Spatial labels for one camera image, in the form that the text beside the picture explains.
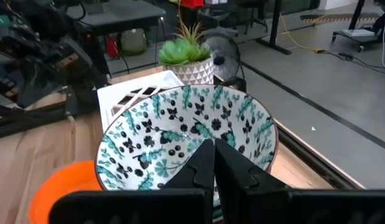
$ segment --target bowl rim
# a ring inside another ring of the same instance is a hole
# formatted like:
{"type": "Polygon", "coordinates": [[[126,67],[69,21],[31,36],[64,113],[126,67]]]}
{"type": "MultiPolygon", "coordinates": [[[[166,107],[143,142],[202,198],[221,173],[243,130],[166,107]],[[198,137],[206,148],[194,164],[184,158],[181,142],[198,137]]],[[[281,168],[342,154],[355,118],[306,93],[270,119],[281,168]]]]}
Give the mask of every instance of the bowl rim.
{"type": "MultiPolygon", "coordinates": [[[[207,86],[219,86],[219,85],[215,85],[215,84],[193,84],[193,85],[182,85],[182,86],[176,86],[176,87],[169,88],[169,89],[167,89],[167,90],[165,90],[165,91],[162,91],[162,92],[160,92],[160,93],[164,93],[164,92],[166,92],[166,91],[170,91],[170,90],[173,90],[173,89],[175,89],[175,88],[182,88],[182,87],[184,87],[184,86],[201,86],[201,85],[207,85],[207,86]]],[[[241,92],[241,93],[243,93],[243,94],[249,95],[250,97],[252,97],[252,98],[255,99],[256,101],[258,101],[258,102],[260,103],[260,105],[263,106],[263,108],[265,109],[265,111],[266,111],[267,114],[269,115],[270,119],[273,121],[273,126],[274,126],[274,130],[275,130],[275,145],[274,145],[275,149],[274,149],[274,157],[273,157],[272,162],[271,162],[271,163],[269,164],[269,166],[265,169],[265,171],[266,171],[267,173],[271,174],[270,172],[271,172],[271,170],[272,170],[272,166],[273,166],[273,164],[274,164],[275,157],[276,157],[277,154],[278,154],[278,142],[279,142],[279,140],[278,140],[278,128],[277,128],[277,123],[275,122],[273,116],[270,114],[269,110],[268,110],[268,109],[267,109],[267,108],[266,108],[266,107],[265,107],[265,106],[264,106],[258,99],[256,99],[255,97],[253,97],[251,94],[245,93],[245,92],[240,91],[240,90],[238,90],[238,89],[236,89],[236,88],[231,88],[231,87],[229,87],[229,86],[223,86],[223,87],[229,88],[229,89],[231,89],[231,90],[239,91],[239,92],[241,92]]],[[[158,94],[160,94],[160,93],[155,93],[155,94],[153,94],[153,95],[151,95],[151,96],[149,96],[149,97],[146,97],[145,99],[140,100],[139,102],[137,102],[137,103],[135,103],[135,104],[129,106],[127,109],[125,109],[125,111],[128,111],[128,110],[132,109],[132,107],[134,107],[134,106],[136,106],[136,105],[139,105],[140,103],[143,103],[145,100],[148,100],[148,98],[151,98],[152,96],[158,95],[158,94]]],[[[103,136],[104,136],[105,133],[108,132],[108,130],[112,127],[112,125],[117,121],[117,119],[118,119],[120,116],[121,116],[121,114],[120,114],[119,116],[117,116],[117,117],[112,121],[112,123],[111,123],[110,125],[108,125],[107,129],[103,132],[103,136]]],[[[108,189],[105,187],[105,184],[101,181],[101,178],[100,178],[100,176],[99,176],[99,174],[98,174],[98,171],[97,171],[97,159],[98,159],[98,153],[99,153],[99,151],[100,151],[100,145],[101,145],[101,142],[102,142],[101,139],[100,139],[100,142],[97,143],[97,144],[98,144],[98,145],[97,145],[97,151],[96,151],[96,153],[95,153],[95,155],[94,155],[94,173],[95,173],[95,176],[96,176],[96,178],[97,178],[97,180],[98,180],[98,184],[100,185],[101,189],[102,189],[102,190],[108,190],[108,189]]]]}

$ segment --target orange bowl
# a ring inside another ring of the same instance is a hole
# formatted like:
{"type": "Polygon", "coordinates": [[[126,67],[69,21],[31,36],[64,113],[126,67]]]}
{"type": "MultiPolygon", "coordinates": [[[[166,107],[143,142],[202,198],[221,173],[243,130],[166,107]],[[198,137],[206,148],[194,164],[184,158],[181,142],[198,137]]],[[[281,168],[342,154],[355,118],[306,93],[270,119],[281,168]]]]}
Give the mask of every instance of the orange bowl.
{"type": "Polygon", "coordinates": [[[52,206],[67,194],[101,190],[95,175],[94,161],[77,162],[53,174],[36,192],[29,207],[31,224],[47,224],[52,206]]]}

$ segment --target potted plant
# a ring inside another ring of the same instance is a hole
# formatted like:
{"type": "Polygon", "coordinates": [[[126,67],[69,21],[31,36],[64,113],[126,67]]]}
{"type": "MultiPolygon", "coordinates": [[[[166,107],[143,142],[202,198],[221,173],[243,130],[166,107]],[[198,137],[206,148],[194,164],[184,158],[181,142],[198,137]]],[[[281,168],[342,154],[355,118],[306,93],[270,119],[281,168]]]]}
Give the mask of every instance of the potted plant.
{"type": "Polygon", "coordinates": [[[159,51],[164,70],[172,70],[185,84],[213,84],[213,62],[209,49],[198,42],[201,24],[188,29],[180,22],[176,40],[166,41],[159,51]]]}

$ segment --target bowl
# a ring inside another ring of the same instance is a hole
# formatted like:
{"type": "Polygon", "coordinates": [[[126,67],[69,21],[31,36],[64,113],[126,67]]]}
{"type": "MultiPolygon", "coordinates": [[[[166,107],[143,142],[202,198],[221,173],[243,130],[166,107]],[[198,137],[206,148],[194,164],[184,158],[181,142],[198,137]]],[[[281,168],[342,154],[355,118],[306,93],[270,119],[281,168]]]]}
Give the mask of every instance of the bowl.
{"type": "MultiPolygon", "coordinates": [[[[277,129],[262,104],[230,87],[189,85],[155,94],[117,117],[98,149],[98,181],[104,190],[160,189],[203,140],[214,138],[270,170],[277,129]]],[[[219,207],[216,183],[214,188],[219,207]]]]}

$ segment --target ceramic bowl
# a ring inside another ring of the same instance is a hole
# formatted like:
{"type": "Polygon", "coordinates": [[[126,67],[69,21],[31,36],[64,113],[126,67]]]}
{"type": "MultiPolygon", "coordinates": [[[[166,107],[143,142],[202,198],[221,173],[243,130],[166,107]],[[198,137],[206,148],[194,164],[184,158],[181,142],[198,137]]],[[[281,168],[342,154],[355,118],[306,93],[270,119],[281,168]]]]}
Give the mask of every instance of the ceramic bowl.
{"type": "Polygon", "coordinates": [[[276,155],[274,121],[256,99],[226,86],[179,86],[140,101],[110,125],[96,158],[100,185],[160,189],[208,138],[227,141],[263,170],[276,155]]]}

